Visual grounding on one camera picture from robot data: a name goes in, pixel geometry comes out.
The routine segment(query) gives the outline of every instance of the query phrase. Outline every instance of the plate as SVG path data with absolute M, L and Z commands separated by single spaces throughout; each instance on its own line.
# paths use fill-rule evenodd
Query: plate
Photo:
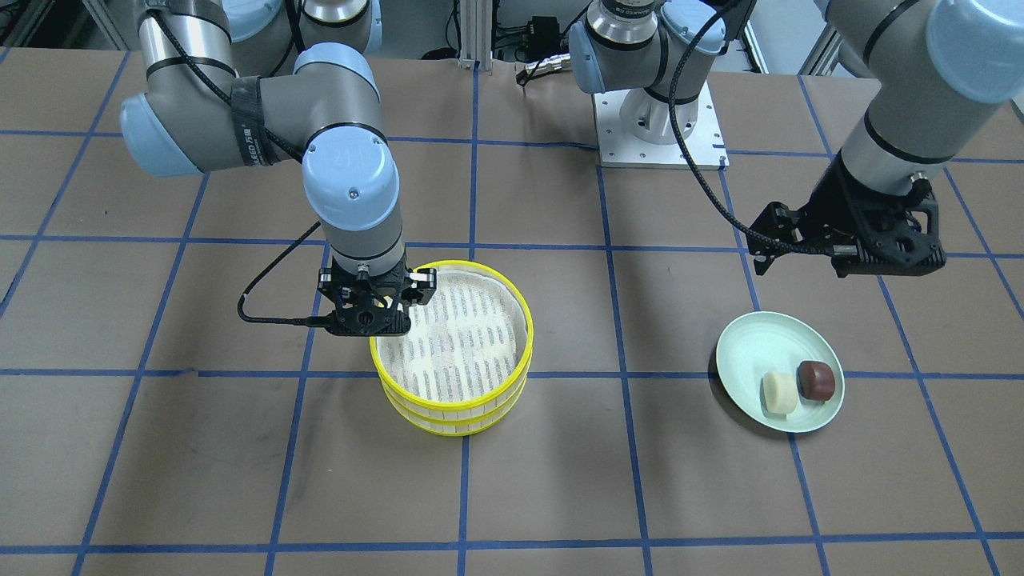
M 792 414 L 765 409 L 761 378 L 767 372 L 797 377 L 805 360 L 824 362 L 836 375 L 836 394 L 827 402 L 800 397 Z M 827 424 L 846 396 L 846 379 L 828 342 L 803 322 L 777 312 L 753 312 L 733 320 L 722 331 L 716 348 L 718 375 L 725 392 L 740 410 L 777 430 L 808 433 Z

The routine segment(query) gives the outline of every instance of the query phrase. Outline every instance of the metal frame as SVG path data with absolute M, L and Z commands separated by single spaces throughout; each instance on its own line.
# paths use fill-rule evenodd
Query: metal frame
M 629 90 L 594 94 L 594 116 L 601 166 L 609 168 L 686 168 L 686 159 L 675 142 L 655 145 L 642 140 L 623 127 L 618 109 Z M 693 131 L 686 137 L 697 168 L 722 170 L 729 166 L 729 155 L 718 124 L 718 115 L 706 82 L 700 89 L 700 115 Z
M 807 54 L 804 66 L 800 67 L 801 76 L 831 76 L 839 64 L 839 50 L 843 45 L 843 37 L 839 31 L 830 24 L 826 24 L 824 30 L 818 36 L 818 40 L 811 48 L 811 53 Z
M 459 66 L 472 69 L 480 63 L 480 69 L 490 72 L 490 37 L 494 25 L 494 3 L 492 0 L 462 0 L 459 3 L 459 26 L 462 30 L 462 45 L 459 47 Z

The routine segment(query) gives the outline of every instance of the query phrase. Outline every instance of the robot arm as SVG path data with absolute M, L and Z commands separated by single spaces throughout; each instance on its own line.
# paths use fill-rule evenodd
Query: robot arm
M 995 111 L 1024 87 L 1024 5 L 1016 0 L 815 0 L 882 90 L 848 137 L 808 203 L 769 204 L 746 229 L 763 275 L 788 252 L 826 254 L 840 277 L 920 276 L 945 263 L 930 178 Z M 634 89 L 635 135 L 674 141 L 669 106 L 680 126 L 712 60 L 739 34 L 752 0 L 595 0 L 570 33 L 573 74 L 591 93 Z M 695 31 L 721 17 L 697 38 Z M 667 63 L 690 50 L 670 102 Z M 687 131 L 680 134 L 683 138 Z
M 930 178 L 1024 87 L 1024 5 L 1012 0 L 817 0 L 882 89 L 796 211 L 752 229 L 830 252 L 849 274 L 921 276 L 945 264 Z M 799 231 L 802 240 L 797 241 Z M 786 250 L 750 242 L 764 274 Z
M 158 175 L 268 165 L 287 156 L 302 163 L 306 198 L 332 247 L 317 288 L 337 310 L 262 320 L 337 335 L 408 332 L 403 306 L 425 303 L 436 277 L 406 268 L 398 172 L 362 55 L 322 42 L 299 54 L 290 76 L 237 77 L 218 0 L 143 4 L 139 36 L 150 90 L 125 100 L 121 113 L 136 162 Z M 241 305 L 240 314 L 260 320 Z

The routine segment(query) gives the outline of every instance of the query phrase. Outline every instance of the white mounting plate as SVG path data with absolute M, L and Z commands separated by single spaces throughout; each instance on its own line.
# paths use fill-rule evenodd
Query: white mounting plate
M 594 117 L 597 142 L 601 149 L 601 166 L 610 168 L 686 168 L 686 159 L 675 142 L 656 145 L 634 136 L 622 125 L 618 109 L 629 90 L 594 94 Z M 720 170 L 729 166 L 725 140 L 718 125 L 711 90 L 705 82 L 700 88 L 700 114 L 693 131 L 686 137 L 686 147 L 701 170 Z

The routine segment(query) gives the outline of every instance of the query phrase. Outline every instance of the black cable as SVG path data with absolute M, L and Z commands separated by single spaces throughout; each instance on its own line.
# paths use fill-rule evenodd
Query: black cable
M 188 52 L 185 51 L 184 47 L 181 46 L 181 43 L 178 42 L 177 37 L 175 37 L 174 33 L 171 32 L 170 27 L 168 27 L 167 23 L 164 20 L 164 15 L 160 13 L 159 10 L 150 10 L 150 15 L 152 15 L 153 18 L 157 20 L 157 26 L 160 27 L 160 31 L 164 33 L 164 36 L 167 37 L 167 40 L 170 41 L 171 45 L 174 46 L 174 49 L 177 50 L 178 55 L 180 55 L 181 58 L 184 60 L 185 66 L 188 67 L 188 70 L 190 70 L 193 74 L 195 74 L 196 77 L 199 78 L 200 82 L 205 84 L 206 87 L 209 88 L 211 92 L 213 92 L 218 98 L 220 98 L 221 101 L 230 107 L 231 96 L 228 95 L 223 90 L 221 90 L 220 86 L 217 86 L 217 84 L 215 84 L 213 80 L 210 80 L 210 77 L 207 76 L 206 73 L 204 73 L 199 68 L 199 65 L 196 64 L 196 60 L 194 60 L 191 55 L 189 55 Z M 287 142 L 285 139 L 278 136 L 278 134 L 274 134 L 269 129 L 266 130 L 266 137 L 271 142 L 278 145 L 278 148 L 285 151 L 285 153 L 291 156 L 292 159 L 294 159 L 296 162 L 302 163 L 302 154 L 294 146 Z
M 563 30 L 562 33 L 558 35 L 558 39 L 563 40 L 565 38 L 565 35 L 569 33 L 569 29 L 572 28 L 572 25 L 575 24 L 578 19 L 582 18 L 583 15 L 586 14 L 587 10 L 589 9 L 590 9 L 590 2 L 587 2 L 587 5 L 584 6 L 582 10 L 580 10 L 580 13 L 577 14 L 577 17 L 572 18 L 572 20 L 569 22 L 569 25 L 565 27 L 565 30 Z
M 672 83 L 669 84 L 670 102 L 676 101 L 676 92 L 677 89 L 679 88 L 679 78 L 680 76 L 682 76 L 683 68 L 686 66 L 687 60 L 689 60 L 690 54 L 693 53 L 693 49 L 697 46 L 697 44 L 700 43 L 700 40 L 702 40 L 705 34 L 707 34 L 709 30 L 711 30 L 711 27 L 715 26 L 716 22 L 724 17 L 725 14 L 729 13 L 736 6 L 738 6 L 740 1 L 741 0 L 731 0 L 728 4 L 722 6 L 722 8 L 719 9 L 718 12 L 716 12 L 711 19 L 709 19 L 707 23 L 705 23 L 702 27 L 700 27 L 700 30 L 693 37 L 693 40 L 690 41 L 689 45 L 686 47 L 686 50 L 683 51 L 682 57 L 679 58 L 679 65 L 676 66 L 676 71 L 672 75 Z M 679 129 L 679 120 L 676 118 L 676 107 L 674 106 L 669 106 L 669 121 L 672 123 L 672 133 L 676 137 L 676 143 L 679 145 L 679 150 L 682 151 L 683 157 L 686 158 L 686 165 L 689 167 L 690 172 L 693 173 L 693 176 L 697 179 L 697 182 L 700 184 L 700 189 L 703 190 L 705 195 L 707 195 L 708 199 L 711 200 L 711 203 L 715 206 L 715 209 L 717 209 L 719 213 L 722 214 L 722 216 L 726 220 L 728 220 L 729 223 L 732 224 L 736 230 L 743 233 L 743 235 L 746 236 L 748 238 L 753 238 L 776 249 L 785 250 L 788 252 L 796 252 L 798 254 L 825 254 L 829 256 L 833 255 L 831 252 L 821 248 L 790 244 L 787 242 L 782 242 L 781 240 L 765 236 L 760 232 L 755 232 L 749 229 L 746 225 L 740 222 L 734 215 L 732 215 L 732 213 L 729 212 L 729 210 L 724 205 L 722 205 L 722 202 L 718 199 L 717 196 L 715 196 L 715 193 L 712 192 L 711 187 L 708 184 L 708 180 L 706 180 L 703 177 L 703 174 L 701 174 L 700 170 L 697 169 L 696 163 L 693 161 L 693 157 L 690 155 L 689 149 L 686 148 L 686 142 L 683 141 L 683 134 L 682 131 Z
M 456 50 L 462 50 L 462 25 L 459 24 L 459 0 L 452 0 L 452 17 L 455 19 Z
M 267 266 L 263 269 L 263 272 L 259 273 L 256 276 L 256 278 L 254 278 L 253 281 L 249 283 L 249 286 L 246 286 L 245 291 L 242 292 L 242 296 L 239 297 L 239 305 L 238 305 L 239 318 L 245 320 L 246 322 L 252 322 L 253 324 L 288 324 L 290 326 L 309 325 L 310 319 L 308 318 L 265 318 L 258 316 L 256 317 L 249 316 L 248 314 L 246 314 L 245 305 L 246 305 L 246 298 L 249 296 L 249 293 L 253 291 L 253 288 L 255 288 L 256 285 L 259 284 L 260 281 L 263 280 L 263 278 L 266 275 L 270 274 L 270 271 L 272 271 L 281 262 L 281 260 L 284 260 L 289 254 L 292 253 L 293 250 L 295 250 L 296 248 L 299 247 L 300 244 L 305 242 L 305 240 L 309 238 L 309 236 L 312 235 L 312 233 L 316 232 L 316 229 L 318 228 L 319 228 L 319 220 L 316 220 L 316 223 L 309 227 L 309 230 L 307 230 L 305 233 L 302 234 L 302 236 L 297 238 L 295 242 L 292 242 L 292 244 L 288 248 L 285 248 L 284 252 L 282 252 L 276 258 L 274 258 L 272 262 L 267 264 Z
M 306 43 L 302 40 L 302 30 L 299 28 L 300 16 L 295 8 L 295 0 L 285 0 L 285 12 L 288 14 L 288 26 L 292 29 L 292 42 L 295 44 L 295 49 L 301 54 L 306 51 Z
M 285 48 L 285 53 L 282 54 L 281 59 L 278 60 L 278 65 L 273 67 L 273 70 L 270 71 L 270 74 L 266 75 L 267 78 L 273 78 L 274 76 L 276 76 L 278 72 L 281 70 L 281 67 L 285 66 L 285 61 L 288 60 L 288 54 L 292 53 L 293 47 L 295 47 L 294 44 L 289 42 L 288 47 Z
M 569 33 L 569 29 L 572 28 L 572 25 L 575 24 L 577 20 L 579 20 L 580 18 L 582 18 L 583 15 L 587 13 L 587 10 L 589 8 L 590 8 L 590 2 L 587 2 L 587 5 L 584 6 L 584 8 L 582 10 L 580 10 L 580 13 L 577 14 L 575 17 L 572 18 L 571 22 L 569 22 L 568 26 L 565 27 L 565 30 L 563 30 L 562 33 L 558 35 L 558 45 L 559 46 L 561 46 L 562 40 L 565 39 L 565 35 Z M 542 61 L 544 61 L 544 58 L 541 58 L 541 59 L 537 60 L 537 64 L 534 65 L 532 70 L 530 70 L 529 74 L 527 74 L 521 81 L 518 78 L 516 78 L 516 84 L 519 84 L 520 86 L 522 86 L 523 88 L 525 88 L 526 84 L 529 84 L 529 81 L 534 79 L 534 76 L 537 74 L 537 70 L 539 68 L 541 68 L 541 63 Z

